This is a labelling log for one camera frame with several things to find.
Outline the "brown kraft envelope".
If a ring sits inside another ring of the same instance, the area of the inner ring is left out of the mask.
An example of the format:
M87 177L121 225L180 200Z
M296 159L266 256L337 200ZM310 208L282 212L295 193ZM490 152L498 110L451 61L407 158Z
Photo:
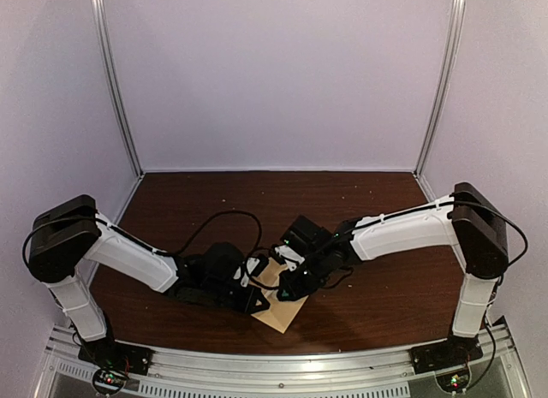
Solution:
M278 275L287 269L286 265L280 265L270 258L269 264L259 275L258 281L266 286L277 286L279 282ZM304 306L307 297L297 301L280 301L277 299L277 292L274 290L265 290L263 294L270 303L270 307L268 310L254 313L253 317L279 333L284 334L300 309Z

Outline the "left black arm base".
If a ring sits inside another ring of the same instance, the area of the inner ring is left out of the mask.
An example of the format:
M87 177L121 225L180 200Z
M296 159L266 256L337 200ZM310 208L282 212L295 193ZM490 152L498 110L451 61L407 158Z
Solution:
M93 342L83 340L78 333L76 335L80 345L78 359L123 376L148 374L152 362L150 348L118 342L111 330L107 330L106 337Z

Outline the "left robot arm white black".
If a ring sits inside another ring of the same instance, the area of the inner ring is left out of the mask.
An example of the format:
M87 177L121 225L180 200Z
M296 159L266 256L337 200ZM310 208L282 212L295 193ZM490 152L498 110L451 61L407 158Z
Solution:
M105 367L118 365L123 350L77 271L81 261L105 265L190 305L248 315L270 306L253 282L268 265L266 257L247 257L228 242L188 256L157 249L112 223L86 194L37 216L21 255L31 275L49 289L75 326L81 345Z

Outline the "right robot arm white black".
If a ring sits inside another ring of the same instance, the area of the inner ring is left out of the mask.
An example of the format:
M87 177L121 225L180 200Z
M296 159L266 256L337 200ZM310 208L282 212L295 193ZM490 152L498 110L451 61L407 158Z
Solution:
M451 247L463 259L461 292L448 339L439 358L458 364L477 335L497 286L515 264L509 257L507 229L524 232L472 184L407 210L347 220L334 231L299 216L283 234L275 257L294 267L279 276L277 298L297 301L325 287L331 274L392 253L423 247Z

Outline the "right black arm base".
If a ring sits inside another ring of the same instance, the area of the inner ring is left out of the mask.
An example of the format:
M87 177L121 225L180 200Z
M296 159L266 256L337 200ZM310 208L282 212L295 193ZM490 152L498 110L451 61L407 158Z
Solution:
M481 359L484 354L479 343L480 329L481 325L471 336L462 336L450 327L442 341L411 348L409 355L414 373L441 371Z

